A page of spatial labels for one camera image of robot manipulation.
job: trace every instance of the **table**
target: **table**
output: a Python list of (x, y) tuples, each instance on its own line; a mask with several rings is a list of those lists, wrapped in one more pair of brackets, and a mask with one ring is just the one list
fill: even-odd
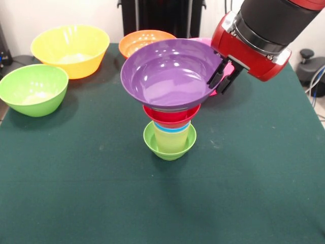
[(53, 114), (0, 126), (0, 243), (325, 243), (325, 132), (290, 66), (241, 74), (166, 162), (111, 44)]

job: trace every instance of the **pink bowl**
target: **pink bowl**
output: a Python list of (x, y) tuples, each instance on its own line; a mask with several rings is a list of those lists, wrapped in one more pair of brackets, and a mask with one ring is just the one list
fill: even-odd
[(143, 105), (143, 110), (146, 115), (165, 128), (179, 128), (186, 125), (191, 119), (196, 116), (201, 105), (197, 105), (194, 108), (181, 112), (161, 112), (151, 109)]
[[(202, 43), (204, 43), (204, 44), (206, 44), (208, 46), (211, 46), (211, 38), (210, 37), (196, 37), (196, 38), (191, 38), (191, 39), (195, 40), (195, 41), (198, 41), (198, 42), (202, 42)], [(224, 78), (226, 75), (231, 74), (234, 71), (234, 69), (235, 69), (234, 66), (231, 63), (228, 63), (226, 65), (226, 67), (224, 68), (224, 71), (223, 71), (224, 75), (223, 75), (222, 78)], [(211, 93), (210, 96), (215, 96), (215, 95), (217, 95), (216, 91)]]

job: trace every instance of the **stack of bowls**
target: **stack of bowls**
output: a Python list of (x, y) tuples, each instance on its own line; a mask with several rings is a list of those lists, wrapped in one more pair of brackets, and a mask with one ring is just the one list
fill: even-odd
[(197, 133), (191, 120), (201, 105), (180, 112), (163, 112), (143, 105), (146, 115), (152, 120), (144, 130), (144, 141), (157, 156), (175, 160), (194, 145)]
[(143, 137), (158, 157), (175, 160), (194, 145), (197, 133), (191, 121), (217, 86), (209, 88), (207, 81), (220, 62), (208, 45), (189, 39), (148, 44), (125, 61), (122, 85), (152, 120)]

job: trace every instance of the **plastic bowl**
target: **plastic bowl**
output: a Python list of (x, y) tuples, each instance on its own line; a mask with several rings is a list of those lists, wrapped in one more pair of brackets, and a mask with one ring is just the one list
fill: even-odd
[(175, 38), (176, 37), (172, 34), (168, 32), (162, 32), (160, 30), (139, 30), (123, 37), (118, 45), (118, 49), (125, 58), (128, 58), (140, 48), (147, 46), (151, 43)]
[(45, 116), (54, 112), (63, 101), (68, 81), (67, 73), (59, 67), (25, 66), (0, 81), (0, 99), (22, 114)]
[(90, 25), (66, 25), (47, 30), (31, 44), (42, 63), (63, 68), (70, 79), (93, 74), (110, 44), (109, 36)]
[(189, 39), (152, 43), (123, 64), (124, 89), (143, 105), (160, 111), (191, 109), (213, 93), (207, 85), (221, 57), (212, 48)]
[(172, 161), (176, 160), (180, 157), (182, 157), (185, 153), (187, 153), (194, 145), (196, 139), (197, 139), (197, 132), (195, 131), (195, 128), (193, 125), (189, 126), (189, 131), (187, 135), (187, 139), (185, 142), (185, 147), (182, 151), (173, 153), (173, 154), (167, 154), (164, 152), (159, 151), (157, 146), (156, 137), (154, 134), (154, 125), (151, 121), (145, 128), (143, 132), (143, 139), (146, 143), (146, 145), (149, 147), (151, 151), (153, 151), (154, 154), (156, 154), (161, 159)]
[(195, 37), (195, 38), (191, 38), (191, 39), (198, 41), (198, 42), (202, 42), (202, 43), (208, 45), (209, 47), (211, 46), (212, 38), (210, 38), (210, 37)]
[(201, 105), (199, 104), (189, 110), (166, 113), (143, 105), (143, 110), (151, 120), (155, 121), (159, 125), (165, 128), (179, 128), (191, 121), (191, 119), (197, 115), (200, 107)]
[[(209, 47), (211, 46), (211, 38), (209, 37), (196, 37), (196, 38), (191, 38), (192, 40), (204, 43), (208, 45)], [(224, 68), (224, 75), (222, 78), (224, 78), (226, 75), (231, 74), (234, 71), (234, 66), (231, 63), (228, 63), (226, 67)], [(213, 93), (210, 94), (210, 96), (215, 96), (217, 95), (217, 92), (214, 91)]]

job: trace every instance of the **green bowl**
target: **green bowl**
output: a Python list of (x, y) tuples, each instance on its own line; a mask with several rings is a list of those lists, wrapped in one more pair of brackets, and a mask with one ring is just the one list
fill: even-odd
[(156, 138), (154, 135), (153, 121), (151, 121), (144, 129), (143, 139), (144, 139), (145, 143), (147, 144), (147, 146), (149, 147), (149, 149), (151, 151), (153, 151), (158, 157), (160, 157), (164, 160), (167, 160), (167, 161), (172, 161), (172, 160), (176, 160), (176, 159), (180, 158), (181, 156), (183, 156), (185, 153), (187, 153), (191, 149), (191, 147), (194, 145), (194, 143), (197, 139), (197, 132), (195, 131), (194, 126), (191, 124), (189, 131), (188, 131), (188, 136), (186, 139), (184, 150), (174, 153), (174, 154), (166, 154), (164, 152), (159, 152), (159, 149), (157, 147)]
[(22, 114), (41, 117), (58, 108), (66, 95), (68, 82), (67, 73), (59, 67), (24, 66), (0, 81), (0, 99)]

